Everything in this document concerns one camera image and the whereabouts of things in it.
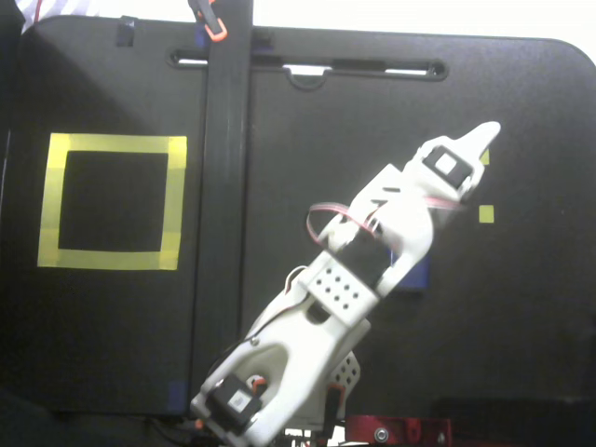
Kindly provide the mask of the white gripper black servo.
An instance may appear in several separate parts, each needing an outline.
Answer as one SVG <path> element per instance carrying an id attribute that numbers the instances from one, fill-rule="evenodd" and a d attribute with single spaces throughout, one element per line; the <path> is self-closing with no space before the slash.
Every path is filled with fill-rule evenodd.
<path id="1" fill-rule="evenodd" d="M 488 121 L 458 140 L 439 137 L 425 142 L 406 163 L 404 176 L 427 196 L 466 201 L 485 171 L 481 158 L 500 130 L 499 122 Z"/>

